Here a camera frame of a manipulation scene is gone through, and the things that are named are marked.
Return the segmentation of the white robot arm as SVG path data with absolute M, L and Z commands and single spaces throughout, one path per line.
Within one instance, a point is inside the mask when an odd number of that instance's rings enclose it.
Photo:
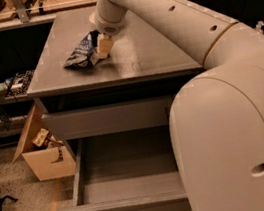
M 204 68 L 169 114 L 192 211 L 264 211 L 264 35 L 187 0 L 97 2 L 101 33 L 119 33 L 132 11 Z

